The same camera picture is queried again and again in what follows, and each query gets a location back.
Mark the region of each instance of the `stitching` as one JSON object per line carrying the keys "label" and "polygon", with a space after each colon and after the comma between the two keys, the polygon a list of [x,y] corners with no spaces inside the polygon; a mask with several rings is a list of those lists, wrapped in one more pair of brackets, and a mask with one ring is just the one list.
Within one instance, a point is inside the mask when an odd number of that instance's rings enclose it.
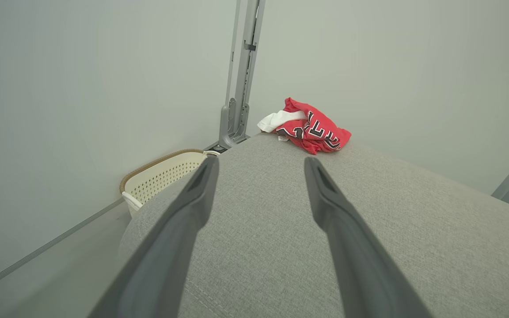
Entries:
{"label": "stitching", "polygon": [[211,298],[208,294],[206,294],[206,292],[204,292],[200,286],[197,286],[194,282],[192,282],[189,278],[186,277],[186,280],[188,282],[190,282],[193,286],[196,286],[196,288],[198,288],[200,290],[200,292],[202,292],[204,295],[206,295],[212,302],[214,302],[217,306],[219,306],[219,308],[221,308],[222,310],[224,310],[224,312],[226,312],[229,316],[232,316],[233,318],[235,318],[235,316],[233,316],[233,314],[231,314],[230,312],[228,312],[225,308],[223,308],[223,306],[221,306],[218,302],[216,302],[216,300],[214,300],[214,298]]}
{"label": "stitching", "polygon": [[210,312],[212,312],[215,316],[217,316],[218,318],[221,318],[220,316],[218,316],[218,314],[216,314],[211,308],[208,307],[208,305],[204,304],[198,297],[196,297],[196,295],[192,294],[192,292],[184,287],[184,289],[190,293],[190,295],[194,296],[194,298],[196,298],[198,300],[198,302],[200,302],[200,304],[204,305]]}

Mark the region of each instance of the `white wall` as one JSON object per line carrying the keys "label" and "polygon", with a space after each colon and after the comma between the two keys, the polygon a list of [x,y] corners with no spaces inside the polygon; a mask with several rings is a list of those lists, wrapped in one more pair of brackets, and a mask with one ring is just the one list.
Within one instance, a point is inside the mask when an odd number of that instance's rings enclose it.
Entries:
{"label": "white wall", "polygon": [[509,173],[509,1],[268,0],[248,134],[292,97],[492,193]]}
{"label": "white wall", "polygon": [[235,0],[0,1],[0,271],[218,139]]}

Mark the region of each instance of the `red cloth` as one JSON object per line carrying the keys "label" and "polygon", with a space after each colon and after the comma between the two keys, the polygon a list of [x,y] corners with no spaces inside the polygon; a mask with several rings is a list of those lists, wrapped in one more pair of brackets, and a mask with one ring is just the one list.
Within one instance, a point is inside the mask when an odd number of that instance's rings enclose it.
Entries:
{"label": "red cloth", "polygon": [[307,150],[312,155],[316,155],[317,151],[341,150],[351,138],[351,133],[337,127],[331,119],[315,107],[291,98],[287,98],[285,104],[284,111],[293,113],[302,110],[308,118],[307,120],[287,121],[284,125],[276,128],[276,133],[288,136],[296,146]]}

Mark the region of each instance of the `white cloth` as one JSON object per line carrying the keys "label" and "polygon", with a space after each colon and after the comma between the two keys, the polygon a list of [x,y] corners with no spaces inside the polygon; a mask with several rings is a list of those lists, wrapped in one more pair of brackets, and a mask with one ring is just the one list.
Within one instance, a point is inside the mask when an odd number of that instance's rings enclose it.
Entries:
{"label": "white cloth", "polygon": [[272,133],[276,127],[284,125],[287,121],[298,121],[300,119],[307,119],[303,111],[295,111],[289,113],[287,111],[279,110],[277,113],[272,113],[259,121],[257,126],[265,133]]}

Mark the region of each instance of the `gray fabric surface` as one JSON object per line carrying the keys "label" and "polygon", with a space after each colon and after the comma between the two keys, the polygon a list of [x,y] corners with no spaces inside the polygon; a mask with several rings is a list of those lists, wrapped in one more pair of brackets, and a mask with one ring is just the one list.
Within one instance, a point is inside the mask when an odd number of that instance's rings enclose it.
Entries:
{"label": "gray fabric surface", "polygon": [[[181,317],[343,316],[327,238],[311,217],[308,155],[261,133],[220,156]],[[317,158],[434,316],[509,317],[509,204],[353,141]],[[188,179],[140,209],[121,260]]]}

